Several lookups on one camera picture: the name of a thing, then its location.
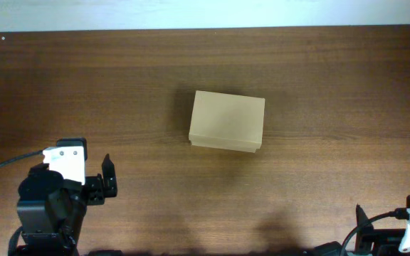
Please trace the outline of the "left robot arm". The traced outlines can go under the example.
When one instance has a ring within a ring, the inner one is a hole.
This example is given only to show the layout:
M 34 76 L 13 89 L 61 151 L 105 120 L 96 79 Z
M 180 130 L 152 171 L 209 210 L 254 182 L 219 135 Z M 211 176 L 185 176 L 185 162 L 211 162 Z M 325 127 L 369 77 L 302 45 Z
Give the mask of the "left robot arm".
M 78 255 L 88 206 L 117 195 L 115 165 L 107 154 L 102 173 L 85 183 L 63 178 L 48 164 L 33 166 L 19 188 L 16 209 L 21 227 L 11 236 L 8 255 Z

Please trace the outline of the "cardboard box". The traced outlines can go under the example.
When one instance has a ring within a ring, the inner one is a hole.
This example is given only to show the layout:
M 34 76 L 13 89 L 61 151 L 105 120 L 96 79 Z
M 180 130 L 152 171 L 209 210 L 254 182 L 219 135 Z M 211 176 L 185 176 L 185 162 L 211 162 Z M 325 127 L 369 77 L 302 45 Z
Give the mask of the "cardboard box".
M 193 146 L 254 153 L 261 148 L 266 100 L 197 90 L 189 129 Z

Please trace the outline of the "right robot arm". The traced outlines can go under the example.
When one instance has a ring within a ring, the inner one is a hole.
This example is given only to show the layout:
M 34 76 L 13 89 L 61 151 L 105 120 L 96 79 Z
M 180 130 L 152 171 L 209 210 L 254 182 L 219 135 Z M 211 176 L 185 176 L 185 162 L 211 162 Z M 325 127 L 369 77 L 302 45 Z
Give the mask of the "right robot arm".
M 410 255 L 410 208 L 397 208 L 368 218 L 363 208 L 355 208 L 357 225 L 342 243 L 329 242 L 303 255 Z M 406 221 L 404 229 L 376 229 L 373 223 L 385 218 Z

